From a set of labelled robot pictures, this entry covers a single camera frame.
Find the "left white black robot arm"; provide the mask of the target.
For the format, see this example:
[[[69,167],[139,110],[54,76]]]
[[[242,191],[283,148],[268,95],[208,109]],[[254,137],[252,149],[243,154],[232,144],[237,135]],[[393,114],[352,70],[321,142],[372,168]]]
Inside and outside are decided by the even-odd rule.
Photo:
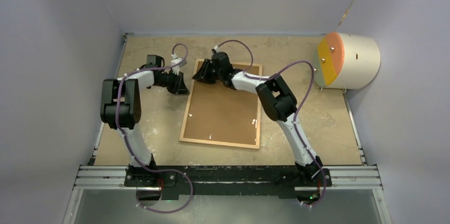
[[[179,69],[186,64],[185,58],[172,55],[169,66],[163,57],[147,56],[146,63],[135,71],[117,79],[105,79],[102,83],[100,118],[124,140],[129,153],[128,174],[137,175],[144,186],[158,181],[153,154],[145,145],[139,126],[142,116],[140,93],[152,86],[166,88],[174,95],[188,95],[184,74]]]

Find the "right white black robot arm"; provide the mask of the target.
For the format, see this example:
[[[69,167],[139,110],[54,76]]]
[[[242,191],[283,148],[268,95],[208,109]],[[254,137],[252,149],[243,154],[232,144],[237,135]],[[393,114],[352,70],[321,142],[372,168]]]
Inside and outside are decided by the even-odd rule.
[[[281,73],[272,76],[250,74],[234,68],[228,55],[218,52],[211,59],[204,60],[193,79],[206,84],[214,84],[219,80],[227,88],[256,94],[267,117],[280,126],[288,140],[299,181],[304,185],[311,185],[318,180],[319,174],[326,178],[320,157],[311,147],[300,125],[297,99]]]

